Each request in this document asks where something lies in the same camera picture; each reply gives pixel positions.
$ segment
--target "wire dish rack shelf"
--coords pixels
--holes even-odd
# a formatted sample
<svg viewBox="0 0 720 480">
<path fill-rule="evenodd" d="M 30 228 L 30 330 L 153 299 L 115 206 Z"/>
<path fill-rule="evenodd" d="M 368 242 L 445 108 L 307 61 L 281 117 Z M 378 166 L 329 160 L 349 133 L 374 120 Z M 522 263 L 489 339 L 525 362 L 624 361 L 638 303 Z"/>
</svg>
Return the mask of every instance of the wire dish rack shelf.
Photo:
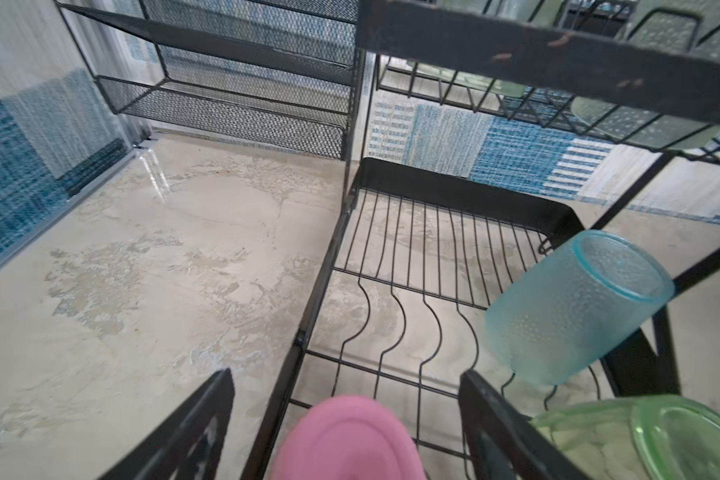
<svg viewBox="0 0 720 480">
<path fill-rule="evenodd" d="M 364 2 L 360 43 L 381 54 L 374 88 L 720 165 L 720 104 L 689 99 L 697 92 L 720 101 L 720 62 L 708 59 L 720 56 L 713 52 L 720 49 L 720 24 L 663 6 L 629 23 L 637 2 L 595 0 L 560 2 L 548 18 L 560 28 L 544 28 L 539 15 L 550 2 L 539 0 L 525 24 L 498 18 L 495 5 L 501 3 L 486 0 L 481 10 L 464 12 L 457 2 L 453 9 L 450 2 L 442 8 L 405 0 Z M 643 35 L 652 18 L 687 22 L 687 32 L 678 34 L 687 33 L 681 50 L 670 46 L 662 54 L 630 43 L 652 34 Z M 426 34 L 445 30 L 445 36 Z M 697 72 L 714 80 L 699 83 Z M 517 82 L 519 92 L 503 94 L 507 81 Z M 584 121 L 572 107 L 578 98 L 592 102 L 586 97 L 604 101 Z"/>
<path fill-rule="evenodd" d="M 342 157 L 354 118 L 356 2 L 239 2 L 226 11 L 141 0 L 140 17 L 57 5 L 154 44 L 163 71 L 154 84 L 96 74 L 80 50 L 113 113 Z"/>
<path fill-rule="evenodd" d="M 242 478 L 263 478 L 296 421 L 335 395 L 393 410 L 432 478 L 474 477 L 458 406 L 465 370 L 501 386 L 525 418 L 607 395 L 598 366 L 549 389 L 516 381 L 482 341 L 486 309 L 541 246 L 584 229 L 571 208 L 373 158 L 350 197 Z"/>
<path fill-rule="evenodd" d="M 528 22 L 487 14 L 491 0 L 482 14 L 405 0 L 363 0 L 359 8 L 352 0 L 252 3 L 311 14 L 353 34 L 356 21 L 356 44 L 304 38 L 287 28 L 273 31 L 271 25 L 255 26 L 218 12 L 191 8 L 176 14 L 172 8 L 185 5 L 175 0 L 143 0 L 144 18 L 60 8 L 157 45 L 166 73 L 162 82 L 95 76 L 116 113 L 288 142 L 288 148 L 345 160 L 356 134 L 365 50 L 377 54 L 372 92 L 385 89 L 615 143 L 642 144 L 642 134 L 670 117 L 698 122 L 698 128 L 652 148 L 662 154 L 595 222 L 595 229 L 608 224 L 675 156 L 720 164 L 720 136 L 696 150 L 679 148 L 684 140 L 720 126 L 720 62 L 694 55 L 720 34 L 720 24 L 709 27 L 699 15 L 667 8 L 646 13 L 643 19 L 664 14 L 691 22 L 686 48 L 667 53 L 619 37 L 624 29 L 616 26 L 630 20 L 635 2 L 562 2 L 553 23 L 563 29 L 534 24 L 545 5 L 553 5 L 541 0 Z M 225 30 L 229 24 L 236 26 L 234 33 Z M 251 81 L 228 62 L 287 72 L 304 84 L 327 83 L 302 91 L 293 90 L 294 84 L 303 85 L 300 81 L 289 82 L 291 90 L 277 91 L 272 88 L 276 78 L 259 74 L 253 76 L 267 82 Z M 425 65 L 437 65 L 441 74 L 426 73 Z M 450 70 L 446 78 L 443 68 Z M 463 72 L 488 82 L 480 90 Z M 225 84 L 228 78 L 234 82 Z M 511 96 L 494 91 L 499 81 L 527 86 Z M 571 110 L 576 98 L 597 99 L 606 107 L 587 124 Z M 622 108 L 642 112 L 643 120 L 620 136 L 608 134 L 605 122 Z M 287 121 L 277 123 L 266 115 Z M 297 121 L 303 124 L 287 123 Z M 263 138 L 256 128 L 260 124 L 253 122 L 272 122 L 284 135 Z M 310 128 L 320 129 L 310 134 L 337 147 L 297 138 L 308 136 Z M 680 393 L 667 308 L 652 319 L 655 350 L 638 330 L 599 365 L 549 389 L 515 379 L 482 347 L 490 304 L 584 229 L 570 207 L 373 158 L 361 161 L 348 187 L 350 167 L 347 161 L 346 196 L 331 243 L 241 478 L 266 476 L 278 443 L 309 408 L 330 396 L 353 393 L 393 410 L 432 478 L 584 480 L 533 429 L 529 417 L 601 397 Z M 674 279 L 676 294 L 719 269 L 720 248 Z M 228 371 L 215 373 L 110 472 L 131 468 L 141 474 L 146 465 L 159 468 L 157 476 L 171 478 L 181 460 L 178 472 L 187 478 L 211 478 L 224 434 L 218 422 L 226 424 L 233 396 Z M 168 448 L 174 448 L 173 457 L 163 454 Z"/>
</svg>

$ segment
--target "pink lid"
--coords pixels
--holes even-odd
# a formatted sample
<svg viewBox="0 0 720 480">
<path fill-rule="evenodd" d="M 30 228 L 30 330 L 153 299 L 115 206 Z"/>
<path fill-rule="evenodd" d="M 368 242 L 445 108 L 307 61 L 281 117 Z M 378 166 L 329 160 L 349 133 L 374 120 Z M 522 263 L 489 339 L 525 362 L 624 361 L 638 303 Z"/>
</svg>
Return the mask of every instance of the pink lid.
<svg viewBox="0 0 720 480">
<path fill-rule="evenodd" d="M 309 409 L 280 447 L 272 480 L 425 480 L 405 427 L 382 404 L 338 396 Z"/>
</svg>

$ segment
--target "dish rack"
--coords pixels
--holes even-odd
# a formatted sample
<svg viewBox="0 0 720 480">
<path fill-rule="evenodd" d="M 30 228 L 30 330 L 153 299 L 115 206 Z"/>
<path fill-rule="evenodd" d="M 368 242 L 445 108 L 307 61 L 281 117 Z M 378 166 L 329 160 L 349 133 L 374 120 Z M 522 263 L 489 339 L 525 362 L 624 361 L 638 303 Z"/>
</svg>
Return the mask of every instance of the dish rack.
<svg viewBox="0 0 720 480">
<path fill-rule="evenodd" d="M 138 16 L 56 5 L 114 114 L 343 158 L 355 117 L 358 4 L 245 3 L 258 8 L 260 21 L 223 11 L 223 5 L 211 9 L 181 0 L 139 0 Z M 96 73 L 64 12 L 154 44 L 163 78 L 144 84 Z M 332 33 L 333 42 L 310 28 Z"/>
</svg>

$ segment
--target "blue plastic cup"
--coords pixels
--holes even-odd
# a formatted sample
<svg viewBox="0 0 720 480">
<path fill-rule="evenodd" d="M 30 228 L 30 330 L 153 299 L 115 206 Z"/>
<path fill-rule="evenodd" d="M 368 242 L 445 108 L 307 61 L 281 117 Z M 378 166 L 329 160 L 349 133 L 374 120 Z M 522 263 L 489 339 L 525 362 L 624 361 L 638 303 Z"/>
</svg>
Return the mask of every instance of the blue plastic cup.
<svg viewBox="0 0 720 480">
<path fill-rule="evenodd" d="M 585 230 L 544 258 L 485 313 L 488 346 L 537 386 L 560 385 L 670 301 L 661 264 L 623 238 Z"/>
</svg>

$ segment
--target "blue tile backsplash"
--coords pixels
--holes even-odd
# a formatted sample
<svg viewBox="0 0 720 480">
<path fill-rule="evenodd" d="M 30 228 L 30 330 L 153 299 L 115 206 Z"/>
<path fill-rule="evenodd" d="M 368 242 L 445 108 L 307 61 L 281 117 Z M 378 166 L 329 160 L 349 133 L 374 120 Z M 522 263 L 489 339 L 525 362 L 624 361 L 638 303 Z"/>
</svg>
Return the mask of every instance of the blue tile backsplash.
<svg viewBox="0 0 720 480">
<path fill-rule="evenodd" d="M 89 89 L 92 88 L 88 78 L 73 72 L 52 85 L 28 91 L 26 96 L 24 92 L 16 96 L 24 97 L 20 101 L 20 111 L 24 114 L 45 112 L 39 118 L 29 119 L 29 131 L 30 135 L 39 137 L 41 149 L 51 152 L 51 158 L 59 159 L 55 165 L 60 172 L 58 178 L 33 147 L 26 130 L 22 130 L 11 115 L 5 101 L 0 100 L 0 253 L 62 208 L 80 188 L 125 155 L 125 143 L 113 131 L 112 124 L 96 120 L 100 103 L 91 96 L 93 91 Z M 70 104 L 74 111 L 62 111 Z M 65 137 L 64 125 L 81 119 L 90 121 L 91 128 L 98 128 L 92 132 L 92 139 L 81 140 L 70 134 Z M 109 135 L 109 140 L 97 146 L 96 142 L 101 143 L 104 134 Z M 48 143 L 59 138 L 65 141 Z M 81 154 L 80 150 L 85 149 L 95 150 Z"/>
</svg>

